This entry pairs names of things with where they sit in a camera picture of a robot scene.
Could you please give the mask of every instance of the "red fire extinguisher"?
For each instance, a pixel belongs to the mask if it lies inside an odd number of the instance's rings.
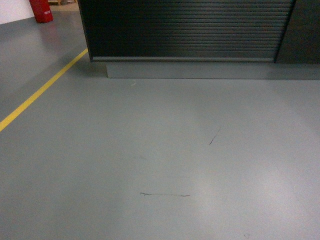
[[[37,23],[51,22],[52,16],[48,0],[29,0]]]

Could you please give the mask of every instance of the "black roller shutter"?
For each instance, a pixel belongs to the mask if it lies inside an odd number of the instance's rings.
[[[93,61],[273,62],[293,0],[80,0]]]

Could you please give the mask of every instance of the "floor scuff mark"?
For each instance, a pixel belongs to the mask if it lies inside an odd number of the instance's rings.
[[[213,143],[213,141],[215,140],[216,136],[218,135],[218,133],[220,132],[221,127],[219,128],[219,130],[216,132],[216,134],[214,135],[214,137],[212,138],[211,142],[209,143],[209,145],[211,145]]]
[[[178,194],[163,194],[163,193],[144,193],[140,192],[144,196],[174,196],[174,197],[189,197],[190,195],[178,195]]]

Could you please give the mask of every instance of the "gray floor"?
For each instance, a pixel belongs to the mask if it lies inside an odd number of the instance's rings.
[[[54,17],[0,26],[1,119],[85,49]],[[320,81],[108,79],[85,55],[0,132],[0,239],[318,240],[319,159]]]

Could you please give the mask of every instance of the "yellow floor marking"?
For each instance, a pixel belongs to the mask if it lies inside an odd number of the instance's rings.
[[[40,87],[32,96],[30,96],[24,103],[22,103],[16,110],[0,122],[0,132],[5,129],[13,120],[15,120],[24,110],[26,110],[38,97],[40,97],[52,84],[55,83],[69,68],[71,68],[79,59],[81,59],[88,49],[85,49],[64,68],[62,68],[56,75]]]

